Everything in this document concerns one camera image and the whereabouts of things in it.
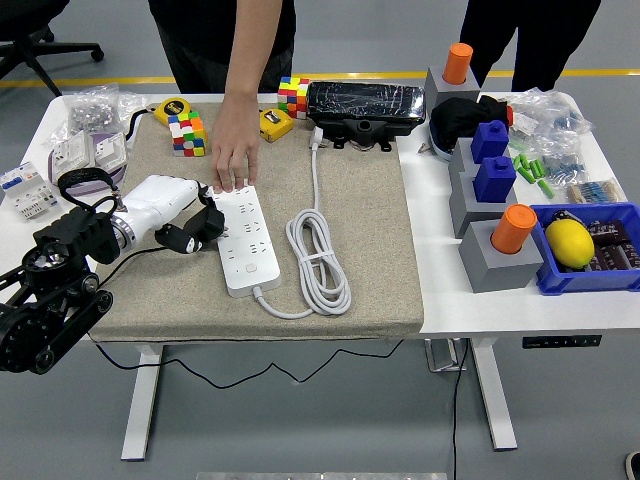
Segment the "person's hand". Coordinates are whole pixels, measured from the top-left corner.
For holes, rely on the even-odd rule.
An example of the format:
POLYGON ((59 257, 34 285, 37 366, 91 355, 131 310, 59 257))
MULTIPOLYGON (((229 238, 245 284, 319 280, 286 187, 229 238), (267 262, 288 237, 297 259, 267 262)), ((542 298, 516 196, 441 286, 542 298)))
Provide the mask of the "person's hand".
POLYGON ((226 93, 213 124, 212 184, 215 193, 254 185, 260 145, 256 93, 226 93))

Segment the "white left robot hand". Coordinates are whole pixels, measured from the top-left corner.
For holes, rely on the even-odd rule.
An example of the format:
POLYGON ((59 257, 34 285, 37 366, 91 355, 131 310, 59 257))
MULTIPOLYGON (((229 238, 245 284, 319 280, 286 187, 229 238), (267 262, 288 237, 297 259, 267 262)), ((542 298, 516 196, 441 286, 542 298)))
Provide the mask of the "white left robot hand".
POLYGON ((217 209, 210 188, 196 180, 151 175, 124 197, 123 205, 111 219, 123 252, 136 248, 152 232, 160 245, 191 254, 226 230, 225 216, 217 209), (203 208, 182 228, 173 225, 171 221, 195 201, 203 208))

